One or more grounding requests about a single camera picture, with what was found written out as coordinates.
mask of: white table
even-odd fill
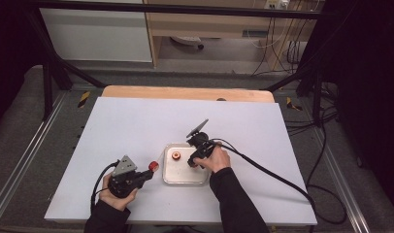
[[[205,118],[211,138],[229,141],[240,152],[305,189],[278,104],[205,100],[98,98],[45,219],[85,222],[89,199],[101,171],[125,154],[145,171],[170,143],[185,136]],[[271,225],[313,225],[307,199],[231,155],[232,167],[247,194]],[[219,223],[218,201],[203,186],[164,183],[161,168],[129,204],[130,223]]]

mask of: tripod leg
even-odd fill
[[[297,70],[295,74],[290,75],[289,77],[283,79],[282,81],[272,84],[269,87],[262,88],[260,90],[268,90],[270,92],[274,92],[275,90],[278,90],[279,88],[295,81],[295,80],[301,80],[305,77],[305,75],[309,72],[310,68],[305,67],[303,69]]]

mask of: white wire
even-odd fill
[[[320,3],[320,0],[317,0],[317,5],[315,5],[315,8],[314,8],[314,10],[312,10],[312,11],[316,11],[317,10],[317,7],[318,7],[318,4]]]
[[[252,41],[251,41],[251,43],[252,43],[256,48],[261,48],[261,49],[264,49],[264,48],[266,48],[266,47],[272,46],[273,44],[275,44],[276,42],[278,42],[279,39],[281,39],[282,35],[284,34],[285,27],[287,26],[287,22],[288,22],[288,18],[285,19],[284,27],[282,28],[281,34],[280,34],[279,37],[278,37],[275,41],[273,41],[270,45],[266,45],[266,46],[264,46],[264,47],[261,47],[261,46],[255,45]],[[249,30],[247,31],[247,35],[248,35],[248,38],[249,38],[250,40],[254,40],[254,39],[251,39],[251,38],[249,37]]]

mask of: black controller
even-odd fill
[[[213,140],[209,140],[209,136],[206,133],[200,132],[207,121],[209,120],[206,119],[203,121],[203,123],[197,126],[197,128],[191,130],[191,132],[187,135],[187,138],[191,136],[191,138],[187,140],[187,143],[196,148],[196,151],[190,155],[190,158],[187,161],[190,167],[197,167],[197,164],[195,164],[193,161],[195,157],[210,157],[215,148],[215,142]]]
[[[109,181],[109,191],[118,198],[127,197],[134,188],[142,188],[144,183],[152,179],[154,172],[158,169],[158,163],[153,161],[149,164],[148,170],[136,172],[137,166],[125,155],[115,170]]]

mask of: white plate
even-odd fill
[[[164,149],[163,180],[168,184],[195,185],[206,182],[209,172],[200,166],[192,168],[188,166],[187,160],[196,151],[189,144],[170,144]],[[174,152],[179,152],[181,157],[175,160]]]

